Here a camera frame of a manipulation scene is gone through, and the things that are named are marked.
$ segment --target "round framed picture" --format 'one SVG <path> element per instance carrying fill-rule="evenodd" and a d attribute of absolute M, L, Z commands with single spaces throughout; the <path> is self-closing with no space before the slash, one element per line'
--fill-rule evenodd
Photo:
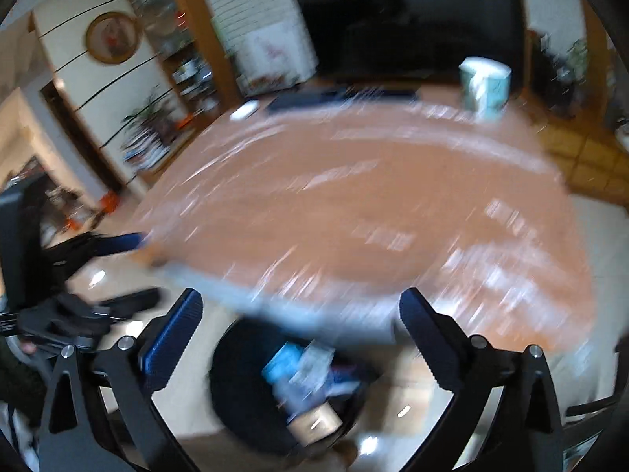
<path fill-rule="evenodd" d="M 137 51 L 141 33 L 134 18 L 122 12 L 106 12 L 87 27 L 87 53 L 100 62 L 120 64 Z"/>

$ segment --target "floor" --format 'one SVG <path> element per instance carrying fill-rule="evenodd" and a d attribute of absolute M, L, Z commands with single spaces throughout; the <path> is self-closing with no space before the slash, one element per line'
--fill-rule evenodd
<path fill-rule="evenodd" d="M 574 355 L 548 358 L 562 408 L 609 395 L 615 357 L 613 348 L 629 327 L 629 218 L 625 209 L 580 196 L 572 197 L 584 232 L 584 243 L 594 276 L 598 321 L 589 341 Z M 106 219 L 99 229 L 119 233 L 129 218 L 133 203 Z M 147 286 L 164 289 L 162 306 L 138 320 L 119 325 L 108 343 L 124 335 L 137 335 L 155 315 L 176 300 L 185 286 L 166 278 L 159 269 L 146 269 L 129 256 L 100 258 L 83 268 L 72 288 L 94 301 Z M 212 412 L 206 375 L 213 348 L 237 317 L 234 312 L 205 299 L 202 322 L 184 352 L 166 389 L 153 401 L 166 424 L 184 443 L 199 465 L 212 464 L 222 470 L 276 470 L 282 466 L 243 449 L 229 436 Z M 370 400 L 351 437 L 360 449 L 355 471 L 394 472 L 413 454 L 447 405 L 450 395 L 435 386 L 416 350 L 403 347 L 371 348 L 369 357 L 385 368 L 384 377 L 372 387 Z M 492 397 L 482 424 L 489 424 Z M 107 397 L 113 407 L 115 400 Z M 480 439 L 471 442 L 473 452 Z M 337 470 L 328 461 L 311 463 L 314 470 Z"/>

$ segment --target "television screen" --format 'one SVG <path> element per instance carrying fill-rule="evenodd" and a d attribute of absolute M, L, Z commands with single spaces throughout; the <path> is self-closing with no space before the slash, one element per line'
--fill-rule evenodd
<path fill-rule="evenodd" d="M 524 74 L 522 0 L 297 0 L 319 65 L 335 80 L 458 80 L 458 65 L 483 56 Z"/>

